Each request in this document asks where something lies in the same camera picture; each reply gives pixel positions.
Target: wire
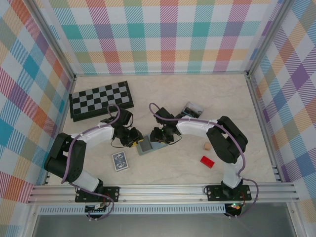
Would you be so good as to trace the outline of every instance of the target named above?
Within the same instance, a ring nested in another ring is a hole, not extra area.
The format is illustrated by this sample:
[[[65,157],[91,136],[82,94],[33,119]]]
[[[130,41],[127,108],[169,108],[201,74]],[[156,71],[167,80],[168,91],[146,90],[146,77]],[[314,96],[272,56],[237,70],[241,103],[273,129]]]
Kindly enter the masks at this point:
[[[102,220],[102,219],[106,218],[107,216],[109,216],[109,214],[114,210],[114,200],[113,200],[112,198],[110,198],[109,196],[106,196],[106,195],[104,195],[104,194],[98,194],[98,193],[91,192],[91,191],[89,191],[89,190],[83,189],[83,188],[81,188],[81,187],[79,187],[79,186],[77,186],[77,185],[75,185],[75,184],[72,184],[72,183],[69,183],[69,184],[72,185],[72,186],[74,186],[74,187],[77,188],[77,189],[81,189],[82,191],[84,191],[84,192],[86,192],[86,193],[88,193],[88,194],[92,194],[92,195],[96,195],[96,196],[100,196],[100,197],[106,198],[107,200],[109,200],[109,201],[112,203],[112,207],[111,207],[111,209],[110,209],[110,211],[109,211],[108,213],[103,214],[103,215],[102,215],[100,218],[98,218],[98,219],[94,218],[94,220],[96,220],[96,221]],[[91,211],[88,212],[89,220],[93,219],[93,218],[90,216],[90,213],[91,213]]]
[[[112,117],[112,114],[110,112],[110,105],[107,106],[107,111],[108,111],[108,114]]]
[[[207,123],[207,124],[214,125],[214,126],[220,128],[221,130],[223,130],[223,131],[231,138],[231,140],[233,141],[233,143],[234,143],[235,146],[237,147],[237,149],[238,149],[238,151],[239,151],[239,153],[240,153],[240,155],[241,155],[241,157],[242,157],[242,167],[241,167],[241,169],[240,169],[240,170],[238,171],[238,173],[237,173],[237,176],[238,176],[239,178],[241,178],[240,173],[241,173],[241,172],[245,169],[245,167],[246,167],[246,158],[245,158],[245,155],[244,155],[244,153],[243,153],[243,151],[242,151],[240,145],[238,144],[238,142],[236,141],[236,139],[232,136],[232,134],[231,134],[228,130],[226,130],[223,126],[221,126],[221,125],[219,125],[219,124],[217,124],[217,123],[215,123],[215,122],[208,121],[208,120],[201,120],[201,119],[196,119],[196,118],[190,118],[190,119],[187,119],[187,118],[163,118],[163,117],[161,117],[161,116],[155,114],[155,112],[152,110],[152,107],[151,107],[152,105],[156,106],[158,109],[160,109],[160,108],[159,108],[158,105],[155,104],[155,103],[150,103],[150,104],[149,104],[149,110],[150,110],[150,112],[152,112],[152,114],[154,115],[154,117],[156,117],[156,118],[158,118],[158,119],[162,119],[162,120],[165,120],[165,121],[195,121],[195,122],[203,122],[203,123]],[[242,178],[242,179],[254,183],[254,185],[256,186],[257,193],[256,193],[256,197],[255,197],[253,203],[250,205],[250,207],[249,207],[244,213],[242,213],[242,214],[239,215],[239,216],[242,216],[242,215],[244,215],[244,214],[246,214],[246,213],[249,212],[249,210],[250,210],[250,209],[254,206],[254,204],[257,202],[258,195],[259,195],[259,186],[258,186],[258,184],[256,183],[256,181],[254,181],[254,180],[252,180],[252,179],[246,179],[246,178]]]
[[[180,139],[178,141],[175,141],[174,143],[167,143],[168,145],[173,145],[173,144],[176,144],[177,142],[181,141],[182,137],[181,135],[178,135],[180,137]]]
[[[110,196],[108,193],[106,193],[106,195],[107,195],[107,196]],[[103,201],[105,201],[104,198],[103,198]],[[109,204],[107,205],[107,207],[108,207],[110,204],[111,204],[111,200],[109,200]]]
[[[107,123],[106,125],[102,125],[102,126],[96,126],[96,127],[92,127],[92,128],[89,128],[88,130],[80,133],[77,137],[75,137],[71,144],[70,144],[70,147],[69,147],[69,151],[68,151],[68,156],[67,156],[67,162],[66,162],[66,169],[65,169],[65,173],[64,173],[64,177],[63,177],[63,180],[61,181],[61,184],[63,184],[65,181],[66,181],[66,178],[67,178],[67,175],[68,175],[68,171],[69,171],[69,165],[70,165],[70,157],[71,157],[71,151],[73,149],[73,146],[74,146],[74,143],[76,140],[78,140],[82,135],[88,133],[88,132],[91,132],[91,131],[94,131],[96,129],[100,129],[100,128],[103,128],[103,127],[107,127],[107,126],[110,126],[111,124],[115,123],[118,119],[119,119],[119,115],[120,115],[120,110],[119,110],[119,107],[115,104],[109,104],[108,105],[108,112],[110,111],[109,110],[109,107],[110,106],[115,106],[117,109],[118,109],[118,113],[117,113],[117,116],[116,118],[110,122],[110,123]]]
[[[245,194],[243,194],[243,192],[240,192],[243,198],[243,205],[246,205],[246,198],[245,198]]]
[[[113,145],[112,145],[112,142],[111,142],[111,146],[114,147],[114,148],[124,148],[124,147],[126,147],[126,146],[123,146],[123,147],[116,147],[116,146],[113,146]]]
[[[207,195],[207,193],[205,192],[205,189],[207,188],[207,186],[205,186],[204,187],[204,189],[203,189],[203,193],[205,194],[205,195]]]

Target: wooden block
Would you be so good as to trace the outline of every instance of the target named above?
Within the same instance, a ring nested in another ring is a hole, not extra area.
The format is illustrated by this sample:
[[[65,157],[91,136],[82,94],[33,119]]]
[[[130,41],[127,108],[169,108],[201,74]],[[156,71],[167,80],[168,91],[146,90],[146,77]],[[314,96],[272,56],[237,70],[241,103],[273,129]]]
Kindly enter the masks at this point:
[[[209,151],[209,150],[211,150],[211,148],[212,148],[212,145],[211,145],[209,142],[206,142],[206,143],[204,144],[204,150]]]
[[[201,162],[202,162],[203,164],[205,164],[205,165],[206,165],[207,167],[209,167],[209,168],[212,168],[213,165],[215,164],[214,161],[210,160],[209,158],[207,158],[207,157],[205,157],[205,156],[202,157]]]

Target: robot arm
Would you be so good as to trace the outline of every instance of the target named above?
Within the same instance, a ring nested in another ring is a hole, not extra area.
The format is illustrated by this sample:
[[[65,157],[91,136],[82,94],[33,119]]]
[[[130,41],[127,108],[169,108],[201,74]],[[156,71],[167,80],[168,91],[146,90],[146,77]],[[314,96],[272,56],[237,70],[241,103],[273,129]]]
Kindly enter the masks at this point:
[[[72,147],[70,163],[66,181],[73,183],[90,192],[104,193],[103,182],[83,169],[85,151],[98,145],[101,142],[119,138],[124,147],[133,147],[143,140],[142,134],[132,127],[133,114],[127,110],[120,109],[117,121],[111,126],[106,124],[114,121],[114,117],[102,120],[95,129],[80,134],[68,135],[60,133],[57,135],[54,144],[48,154],[44,168],[48,172],[63,178],[66,172],[67,152],[75,137],[80,135]]]
[[[242,168],[243,160],[233,140],[230,137],[225,137],[224,131],[213,123],[223,126],[244,152],[248,140],[236,125],[225,116],[218,120],[194,119],[183,114],[178,114],[174,117],[165,108],[159,109],[154,114],[154,117],[160,126],[155,127],[152,131],[152,142],[172,144],[174,134],[191,134],[209,139],[217,156],[224,162],[224,177],[221,190],[218,190],[218,192],[227,199],[233,200],[242,188],[243,180],[239,175],[239,171]]]

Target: colorful plaid pattern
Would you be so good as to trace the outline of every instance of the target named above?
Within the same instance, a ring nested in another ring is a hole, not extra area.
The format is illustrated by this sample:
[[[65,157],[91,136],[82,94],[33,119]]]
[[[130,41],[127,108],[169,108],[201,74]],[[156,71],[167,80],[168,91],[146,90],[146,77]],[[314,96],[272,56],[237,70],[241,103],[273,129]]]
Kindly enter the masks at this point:
[[[316,233],[316,1],[296,0],[252,81],[282,171]]]
[[[0,1],[0,236],[14,237],[70,87],[22,0]]]
[[[245,71],[249,46],[259,40],[255,36],[262,34],[258,29],[272,2],[38,0],[38,5],[75,72],[200,73]]]
[[[267,24],[265,26],[265,29],[263,30],[263,32],[262,32],[262,34],[260,36],[260,39],[259,39],[259,41],[258,41],[258,43],[257,43],[257,45],[256,45],[251,57],[250,57],[250,60],[249,60],[249,62],[247,64],[247,67],[246,67],[246,71],[249,71],[249,69],[251,67],[251,64],[252,64],[254,58],[256,57],[256,55],[258,53],[258,50],[260,49],[262,43],[264,42],[264,40],[265,40],[265,38],[267,36],[267,33],[269,32],[269,29],[270,29],[275,17],[277,16],[277,14],[278,14],[283,2],[284,2],[284,0],[278,0],[277,1],[277,4],[276,4],[276,6],[275,6],[275,8],[274,8],[274,10],[273,10],[268,22],[267,22]]]

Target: small wooden cube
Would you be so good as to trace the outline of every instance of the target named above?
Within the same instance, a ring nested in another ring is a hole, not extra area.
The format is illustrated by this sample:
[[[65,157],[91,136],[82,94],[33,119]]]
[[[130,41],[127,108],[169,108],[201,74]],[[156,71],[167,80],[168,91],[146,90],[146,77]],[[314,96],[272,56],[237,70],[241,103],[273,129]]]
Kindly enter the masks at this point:
[[[210,151],[211,148],[212,148],[212,145],[211,145],[209,142],[206,142],[206,143],[204,144],[204,150]]]

